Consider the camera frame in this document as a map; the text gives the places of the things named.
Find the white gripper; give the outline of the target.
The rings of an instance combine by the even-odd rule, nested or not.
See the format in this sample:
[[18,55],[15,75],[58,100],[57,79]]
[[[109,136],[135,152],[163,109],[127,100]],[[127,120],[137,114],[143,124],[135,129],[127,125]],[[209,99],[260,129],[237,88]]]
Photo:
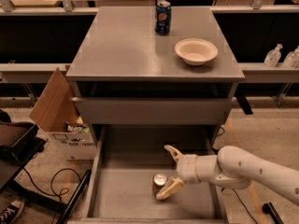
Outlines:
[[178,177],[171,177],[156,194],[157,200],[165,200],[171,195],[179,192],[184,184],[199,184],[200,179],[196,173],[196,161],[198,156],[195,154],[183,155],[178,149],[170,145],[164,148],[170,153],[173,160],[177,163]]

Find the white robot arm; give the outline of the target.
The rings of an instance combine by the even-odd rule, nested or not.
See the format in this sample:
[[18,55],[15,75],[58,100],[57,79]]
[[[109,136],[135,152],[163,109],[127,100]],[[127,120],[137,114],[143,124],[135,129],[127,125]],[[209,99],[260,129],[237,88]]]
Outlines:
[[156,194],[165,200],[186,185],[208,182],[225,189],[245,189],[251,181],[273,190],[296,205],[299,204],[299,172],[286,166],[261,159],[240,147],[222,147],[217,154],[198,156],[182,154],[166,145],[177,164],[177,177],[167,180]]

